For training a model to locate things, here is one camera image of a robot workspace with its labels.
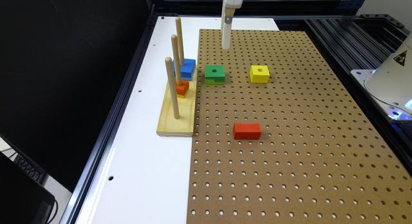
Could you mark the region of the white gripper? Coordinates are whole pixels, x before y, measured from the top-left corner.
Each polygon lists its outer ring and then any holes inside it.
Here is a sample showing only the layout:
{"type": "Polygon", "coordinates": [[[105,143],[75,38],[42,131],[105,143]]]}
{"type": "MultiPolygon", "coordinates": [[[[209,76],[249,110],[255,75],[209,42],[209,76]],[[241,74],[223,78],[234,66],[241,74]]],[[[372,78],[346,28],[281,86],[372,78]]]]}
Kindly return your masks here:
{"type": "Polygon", "coordinates": [[[223,0],[223,8],[221,14],[221,47],[224,50],[229,49],[230,36],[232,28],[232,20],[234,17],[235,8],[241,8],[243,0],[223,0]]]}

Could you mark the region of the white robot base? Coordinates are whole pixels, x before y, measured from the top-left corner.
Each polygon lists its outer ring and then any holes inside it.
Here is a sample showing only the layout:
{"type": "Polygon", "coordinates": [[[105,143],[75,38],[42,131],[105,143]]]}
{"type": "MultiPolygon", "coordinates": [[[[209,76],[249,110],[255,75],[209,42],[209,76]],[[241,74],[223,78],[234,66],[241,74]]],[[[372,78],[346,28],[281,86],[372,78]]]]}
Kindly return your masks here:
{"type": "Polygon", "coordinates": [[[351,74],[386,115],[397,121],[411,120],[411,36],[375,70],[351,74]]]}

